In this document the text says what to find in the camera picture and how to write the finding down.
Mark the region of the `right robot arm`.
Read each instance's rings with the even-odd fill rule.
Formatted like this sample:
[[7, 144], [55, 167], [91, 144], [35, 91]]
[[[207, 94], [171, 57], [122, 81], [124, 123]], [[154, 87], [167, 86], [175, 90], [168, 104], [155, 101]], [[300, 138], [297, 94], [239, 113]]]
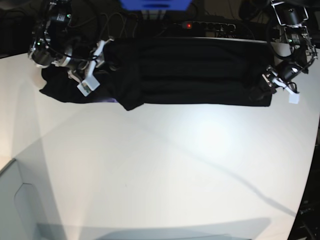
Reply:
[[90, 78], [105, 63], [104, 47], [114, 41], [101, 39], [102, 23], [97, 7], [90, 1], [85, 6], [93, 13], [96, 28], [88, 38], [71, 27], [73, 11], [70, 0], [45, 0], [41, 4], [32, 32], [33, 43], [28, 58], [39, 68], [66, 68], [77, 82]]

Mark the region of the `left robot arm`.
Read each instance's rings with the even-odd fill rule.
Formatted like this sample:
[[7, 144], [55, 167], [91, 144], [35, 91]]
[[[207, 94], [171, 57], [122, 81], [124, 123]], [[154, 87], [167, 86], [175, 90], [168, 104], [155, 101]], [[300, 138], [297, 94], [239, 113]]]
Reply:
[[[291, 97], [298, 97], [300, 93], [293, 79], [301, 73], [308, 74], [309, 67], [318, 59], [316, 46], [306, 25], [309, 19], [307, 7], [311, 7], [313, 3], [313, 0], [303, 2], [268, 0], [266, 2], [274, 11], [266, 26], [266, 43], [280, 63], [276, 66], [269, 65], [262, 77], [273, 93], [280, 87]], [[290, 49], [289, 55], [280, 55], [271, 44], [270, 33], [275, 25], [283, 30]]]

